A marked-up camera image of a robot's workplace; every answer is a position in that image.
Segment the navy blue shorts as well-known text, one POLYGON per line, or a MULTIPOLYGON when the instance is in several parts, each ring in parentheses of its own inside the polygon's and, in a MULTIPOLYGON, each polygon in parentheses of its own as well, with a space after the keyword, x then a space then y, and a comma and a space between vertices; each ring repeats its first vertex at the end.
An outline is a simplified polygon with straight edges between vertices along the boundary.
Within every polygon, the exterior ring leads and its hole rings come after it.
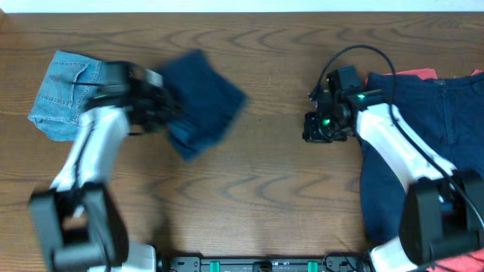
POLYGON ((191 161, 223 139, 247 96, 217 73, 201 50, 164 63, 157 72, 182 109, 168 124, 169 141, 183 160, 191 161))

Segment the light blue denim shorts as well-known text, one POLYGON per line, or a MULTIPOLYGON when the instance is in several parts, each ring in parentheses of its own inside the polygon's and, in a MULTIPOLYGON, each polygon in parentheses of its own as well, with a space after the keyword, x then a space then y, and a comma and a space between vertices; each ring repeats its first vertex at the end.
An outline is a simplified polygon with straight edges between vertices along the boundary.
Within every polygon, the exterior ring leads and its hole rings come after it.
POLYGON ((101 60, 56 51, 28 119, 53 141, 74 141, 85 103, 105 81, 101 60))

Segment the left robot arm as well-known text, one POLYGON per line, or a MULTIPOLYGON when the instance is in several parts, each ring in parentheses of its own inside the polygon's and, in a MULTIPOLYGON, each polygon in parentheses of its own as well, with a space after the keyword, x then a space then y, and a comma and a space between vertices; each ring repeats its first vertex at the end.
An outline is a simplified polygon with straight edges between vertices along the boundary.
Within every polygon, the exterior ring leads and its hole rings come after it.
POLYGON ((97 88, 64 167, 29 199, 43 258, 49 271, 159 271, 156 249, 129 240, 107 184, 131 127, 159 131, 181 107, 159 73, 126 61, 107 63, 97 88))

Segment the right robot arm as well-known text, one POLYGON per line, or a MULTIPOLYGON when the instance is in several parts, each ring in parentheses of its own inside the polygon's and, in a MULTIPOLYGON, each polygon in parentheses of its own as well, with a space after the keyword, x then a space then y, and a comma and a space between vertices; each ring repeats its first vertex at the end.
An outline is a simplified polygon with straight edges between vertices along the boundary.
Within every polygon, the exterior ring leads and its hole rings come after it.
POLYGON ((482 270, 482 73, 362 81, 348 66, 309 99, 305 141, 361 144, 361 209, 376 246, 360 270, 482 270))

